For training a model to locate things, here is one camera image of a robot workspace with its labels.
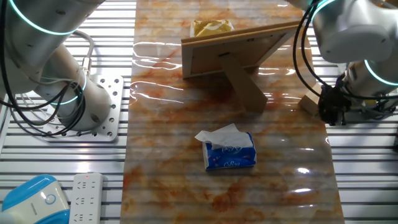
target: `marble pattern surface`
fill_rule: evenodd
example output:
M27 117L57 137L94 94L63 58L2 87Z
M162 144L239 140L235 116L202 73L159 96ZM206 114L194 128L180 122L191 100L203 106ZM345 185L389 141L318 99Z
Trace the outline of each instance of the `marble pattern surface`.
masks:
M307 89L292 40L251 75L269 99L262 115L245 112L225 75L182 79L180 39L195 19L243 29L301 16L282 0L137 1L121 223L344 223L325 125L297 104ZM252 134L257 164L205 171L194 136L231 123Z

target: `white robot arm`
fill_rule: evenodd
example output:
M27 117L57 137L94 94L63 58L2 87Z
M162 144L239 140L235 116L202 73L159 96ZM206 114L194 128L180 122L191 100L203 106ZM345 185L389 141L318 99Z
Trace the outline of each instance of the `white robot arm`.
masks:
M398 87L398 10L370 0L288 1L302 9L316 7L310 19L326 61L351 62L334 89L323 89L321 118L333 125L341 116L330 114L349 110L372 118L392 115L398 98L386 95Z
M61 122L74 131L99 126L111 109L108 93L90 80L63 42L105 0L2 0L0 93L23 118L27 110L15 103L14 94L34 90L49 101ZM86 67L90 60L85 58ZM41 133L39 136L50 136Z

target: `blue tissue box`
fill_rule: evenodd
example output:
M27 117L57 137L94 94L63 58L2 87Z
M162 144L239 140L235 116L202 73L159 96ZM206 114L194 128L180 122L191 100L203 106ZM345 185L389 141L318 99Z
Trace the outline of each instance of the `blue tissue box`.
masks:
M253 144L252 147L222 147L212 150L211 143L203 142L205 169L254 166L257 162L256 149L251 134L247 134Z

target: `metal mounting plate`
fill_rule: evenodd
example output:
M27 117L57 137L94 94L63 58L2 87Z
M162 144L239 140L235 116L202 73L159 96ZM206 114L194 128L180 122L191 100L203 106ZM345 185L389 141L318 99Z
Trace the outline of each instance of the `metal mounting plate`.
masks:
M101 85L111 97L112 106L108 117L102 122L96 129L92 131L68 131L66 136L52 136L43 137L48 142L64 142L64 143L74 143L74 142L114 142L118 138L119 129L119 117L121 111L121 101L123 94L124 80L120 75L90 75L90 79ZM47 108L48 112L53 113L54 108L49 106ZM53 123L60 123L57 117L55 117ZM51 131L55 133L64 126L46 124L43 126L43 130L46 132Z

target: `power strip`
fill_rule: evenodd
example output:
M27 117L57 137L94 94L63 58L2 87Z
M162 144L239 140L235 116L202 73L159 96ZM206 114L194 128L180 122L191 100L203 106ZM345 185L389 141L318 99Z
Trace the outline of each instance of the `power strip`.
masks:
M77 174L73 178L69 224L99 224L101 218L102 174Z

